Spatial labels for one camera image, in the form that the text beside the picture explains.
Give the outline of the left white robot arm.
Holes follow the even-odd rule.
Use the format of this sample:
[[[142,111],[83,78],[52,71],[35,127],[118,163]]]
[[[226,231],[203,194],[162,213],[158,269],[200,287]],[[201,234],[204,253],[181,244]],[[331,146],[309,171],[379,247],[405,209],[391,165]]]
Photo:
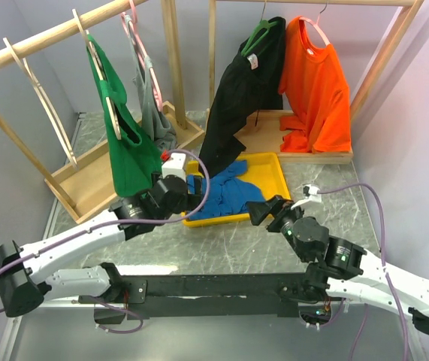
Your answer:
[[[90,221],[56,236],[31,244],[1,245],[1,312],[18,317],[45,301],[69,296],[119,300],[124,284],[116,266],[103,263],[69,270],[66,265],[79,256],[151,232],[170,223],[174,214],[196,214],[210,188],[210,180],[199,176],[191,183],[175,175],[160,177],[153,187],[121,198]]]

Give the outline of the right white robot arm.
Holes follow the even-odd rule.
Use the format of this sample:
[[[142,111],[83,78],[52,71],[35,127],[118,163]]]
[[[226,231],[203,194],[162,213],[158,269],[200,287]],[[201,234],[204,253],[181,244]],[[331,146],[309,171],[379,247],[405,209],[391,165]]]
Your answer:
[[[282,291],[301,302],[344,298],[401,313],[414,327],[429,335],[429,280],[383,264],[365,248],[330,234],[315,217],[304,213],[306,206],[318,204],[319,195],[294,202],[274,196],[265,202],[247,202],[252,225],[269,215],[266,229],[280,233],[307,269],[296,285]]]

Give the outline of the green tank top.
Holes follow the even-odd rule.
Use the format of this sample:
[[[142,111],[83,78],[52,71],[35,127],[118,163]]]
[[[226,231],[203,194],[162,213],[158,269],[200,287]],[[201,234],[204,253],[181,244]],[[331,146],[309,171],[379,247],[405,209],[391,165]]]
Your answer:
[[[161,152],[129,112],[125,87],[106,54],[91,35],[89,40],[94,44],[104,69],[104,81],[98,85],[94,65],[90,56],[88,57],[96,88],[111,98],[122,136],[120,141],[116,139],[106,104],[101,104],[104,111],[113,187],[120,197],[133,196],[153,185],[151,175],[154,172],[159,173],[162,167]]]

